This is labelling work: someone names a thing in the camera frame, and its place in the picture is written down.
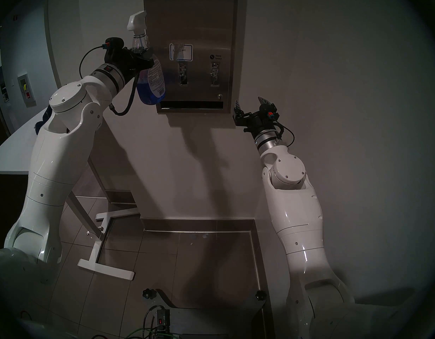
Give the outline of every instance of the stainless steel dispenser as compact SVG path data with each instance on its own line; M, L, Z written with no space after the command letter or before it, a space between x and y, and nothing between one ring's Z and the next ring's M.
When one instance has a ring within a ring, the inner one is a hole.
M144 0L161 62L159 113L230 113L237 0Z

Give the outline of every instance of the spray bottle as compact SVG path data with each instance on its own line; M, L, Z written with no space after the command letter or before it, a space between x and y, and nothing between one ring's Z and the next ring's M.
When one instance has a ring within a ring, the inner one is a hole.
M145 24L146 15L147 11L144 10L133 14L128 22L127 30L133 31L134 34L132 51L143 55L145 58L153 58L155 63L150 69L142 70L139 73L139 80L137 81L139 98L145 104L157 104L166 95L166 86L161 63L151 51L148 42L147 26Z

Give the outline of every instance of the white spray nozzle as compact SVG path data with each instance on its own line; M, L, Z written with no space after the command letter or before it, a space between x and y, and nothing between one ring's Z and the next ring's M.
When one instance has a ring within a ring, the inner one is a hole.
M146 15L146 10L141 10L140 12L133 14L128 21L127 30L133 31L134 35L143 34L144 30L147 29L147 25L145 25Z

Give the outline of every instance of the blue liquid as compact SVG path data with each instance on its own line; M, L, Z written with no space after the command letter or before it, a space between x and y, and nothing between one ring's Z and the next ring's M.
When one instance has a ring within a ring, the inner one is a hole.
M142 83L142 82L140 82L140 80L137 83L137 93L139 93L139 98L141 99L141 101L143 103L149 104L149 105L159 103L166 95L166 93L164 92L161 97L156 97L151 92L150 85L148 85L148 82Z

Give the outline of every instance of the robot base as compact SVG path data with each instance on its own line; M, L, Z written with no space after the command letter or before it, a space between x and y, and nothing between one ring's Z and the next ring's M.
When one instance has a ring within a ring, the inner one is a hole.
M181 309L169 306L154 289L143 294L147 292L151 296L143 297L146 307L161 305L170 310L170 331L180 339L250 339L252 319L266 302L266 293L257 291L237 309Z

